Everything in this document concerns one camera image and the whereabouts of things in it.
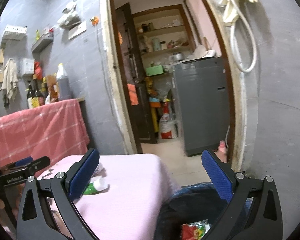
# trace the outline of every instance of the pink wall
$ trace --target pink wall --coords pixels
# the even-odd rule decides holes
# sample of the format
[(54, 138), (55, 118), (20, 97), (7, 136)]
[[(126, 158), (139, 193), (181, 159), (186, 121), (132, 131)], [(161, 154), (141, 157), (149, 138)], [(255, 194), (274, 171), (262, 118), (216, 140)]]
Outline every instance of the pink wall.
[(214, 27), (202, 0), (186, 0), (186, 5), (197, 26), (200, 35), (199, 39), (202, 41), (202, 38), (206, 36), (212, 49), (217, 52), (217, 55), (221, 55), (216, 32), (214, 31)]

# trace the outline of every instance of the gray wall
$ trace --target gray wall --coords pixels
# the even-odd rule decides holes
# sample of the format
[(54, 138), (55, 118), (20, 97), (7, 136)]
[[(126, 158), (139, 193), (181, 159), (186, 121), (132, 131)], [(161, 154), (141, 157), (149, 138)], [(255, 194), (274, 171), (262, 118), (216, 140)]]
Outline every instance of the gray wall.
[[(26, 55), (31, 55), (29, 49), (35, 38), (35, 30), (48, 24), (56, 25), (62, 10), (70, 1), (72, 0), (10, 0), (0, 20), (0, 35), (8, 23), (28, 25), (29, 46)], [(22, 3), (23, 7), (19, 8), (19, 11), (11, 11), (10, 8), (14, 8), (16, 3)], [(87, 20), (87, 31), (69, 41), (68, 31), (56, 28), (53, 43), (40, 54), (42, 69), (45, 75), (53, 74), (57, 72), (58, 64), (63, 63), (69, 76), (73, 97), (85, 97), (85, 101), (80, 105), (90, 138), (89, 146), (97, 147), (104, 155), (124, 154), (123, 136), (112, 106), (101, 21), (97, 26), (92, 26), (89, 21), (93, 16), (100, 17), (99, 0), (78, 0), (77, 10), (82, 20)], [(6, 16), (8, 12), (11, 13), (9, 18)], [(18, 51), (24, 51), (23, 47), (19, 47), (19, 43)], [(22, 82), (19, 90), (23, 96), (20, 100), (21, 105), (8, 112), (3, 108), (0, 93), (0, 116), (26, 109), (26, 92)]]
[[(274, 178), (285, 239), (300, 222), (300, 8), (294, 0), (259, 0), (245, 8), (259, 57), (256, 71), (246, 75), (248, 122), (258, 121), (247, 131), (248, 140), (256, 135), (248, 173)], [(244, 36), (238, 43), (248, 63)]]
[[(45, 18), (48, 0), (9, 0), (0, 18), (0, 44), (6, 25), (28, 26), (27, 35), (21, 41), (6, 40), (4, 63), (12, 57), (17, 62), (24, 58), (33, 58), (31, 46), (36, 36), (36, 30), (42, 29), (42, 19)], [(28, 83), (19, 80), (19, 90), (15, 101), (10, 102), (9, 108), (4, 108), (2, 92), (0, 92), (0, 117), (6, 114), (27, 109), (25, 91)]]

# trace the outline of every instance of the black trash bag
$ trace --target black trash bag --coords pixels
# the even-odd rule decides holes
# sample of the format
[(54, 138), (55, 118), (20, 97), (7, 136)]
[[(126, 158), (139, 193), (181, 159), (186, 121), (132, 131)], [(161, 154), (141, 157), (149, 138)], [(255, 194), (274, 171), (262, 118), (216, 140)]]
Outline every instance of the black trash bag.
[[(183, 224), (207, 219), (213, 225), (227, 205), (227, 201), (220, 198), (212, 182), (185, 187), (162, 205), (154, 240), (180, 240)], [(238, 229), (235, 226), (231, 235), (238, 232)]]

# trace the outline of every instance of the green box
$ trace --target green box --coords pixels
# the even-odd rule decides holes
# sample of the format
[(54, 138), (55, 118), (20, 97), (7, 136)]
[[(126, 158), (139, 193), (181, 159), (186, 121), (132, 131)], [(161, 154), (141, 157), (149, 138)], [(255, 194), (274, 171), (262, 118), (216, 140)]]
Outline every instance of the green box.
[(163, 67), (162, 67), (162, 65), (147, 67), (146, 74), (147, 74), (147, 76), (163, 74)]

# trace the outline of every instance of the beige cloth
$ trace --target beige cloth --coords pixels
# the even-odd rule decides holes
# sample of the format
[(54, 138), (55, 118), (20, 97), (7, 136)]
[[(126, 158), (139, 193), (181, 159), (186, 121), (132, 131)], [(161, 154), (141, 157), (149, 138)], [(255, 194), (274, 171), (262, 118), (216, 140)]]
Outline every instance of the beige cloth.
[(3, 82), (1, 89), (7, 90), (7, 98), (14, 101), (18, 87), (18, 78), (17, 78), (17, 64), (12, 59), (9, 58), (7, 64), (4, 67), (3, 71)]

